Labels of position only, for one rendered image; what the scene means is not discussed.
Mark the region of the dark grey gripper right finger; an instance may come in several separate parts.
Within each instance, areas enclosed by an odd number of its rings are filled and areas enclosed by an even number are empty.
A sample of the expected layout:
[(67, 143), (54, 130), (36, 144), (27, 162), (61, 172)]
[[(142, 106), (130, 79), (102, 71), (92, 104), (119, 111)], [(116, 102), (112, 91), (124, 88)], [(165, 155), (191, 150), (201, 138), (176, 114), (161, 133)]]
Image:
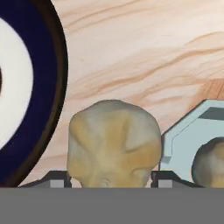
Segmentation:
[(153, 171), (151, 173), (151, 188), (200, 188), (192, 182), (183, 180), (174, 171)]

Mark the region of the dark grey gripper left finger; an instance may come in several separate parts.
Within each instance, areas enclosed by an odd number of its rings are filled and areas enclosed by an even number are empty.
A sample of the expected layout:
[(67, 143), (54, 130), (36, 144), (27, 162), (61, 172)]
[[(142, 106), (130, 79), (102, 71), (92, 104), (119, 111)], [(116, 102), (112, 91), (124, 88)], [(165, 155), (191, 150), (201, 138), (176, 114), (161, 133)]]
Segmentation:
[(71, 188), (71, 178), (66, 171), (49, 171), (42, 179), (20, 186), (40, 188)]

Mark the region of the pale beige dumpling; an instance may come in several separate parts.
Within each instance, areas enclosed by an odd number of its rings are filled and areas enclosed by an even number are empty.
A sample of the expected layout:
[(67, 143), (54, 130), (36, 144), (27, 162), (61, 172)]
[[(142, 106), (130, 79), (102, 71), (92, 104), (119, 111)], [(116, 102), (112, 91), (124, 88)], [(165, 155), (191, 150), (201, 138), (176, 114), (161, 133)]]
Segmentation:
[(224, 188), (224, 136), (201, 145), (192, 162), (192, 180), (205, 188)]
[(162, 155), (156, 118), (119, 100), (98, 101), (68, 127), (68, 176), (86, 187), (145, 187)]

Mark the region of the pale blue tupperware container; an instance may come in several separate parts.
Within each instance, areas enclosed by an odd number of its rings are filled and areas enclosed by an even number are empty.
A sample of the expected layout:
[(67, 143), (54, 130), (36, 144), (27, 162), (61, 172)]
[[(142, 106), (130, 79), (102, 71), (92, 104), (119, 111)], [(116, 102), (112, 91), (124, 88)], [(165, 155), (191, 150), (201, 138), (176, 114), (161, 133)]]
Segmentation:
[(173, 171), (181, 179), (193, 182), (193, 159), (201, 145), (224, 137), (224, 100), (205, 99), (163, 135), (160, 171)]

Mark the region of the navy and white plate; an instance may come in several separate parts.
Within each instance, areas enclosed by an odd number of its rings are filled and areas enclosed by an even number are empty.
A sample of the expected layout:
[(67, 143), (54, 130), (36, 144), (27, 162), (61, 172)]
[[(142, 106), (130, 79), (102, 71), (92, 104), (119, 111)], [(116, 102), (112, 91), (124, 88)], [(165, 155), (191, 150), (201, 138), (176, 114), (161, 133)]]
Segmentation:
[(46, 150), (67, 77), (53, 0), (0, 0), (0, 187), (19, 186)]

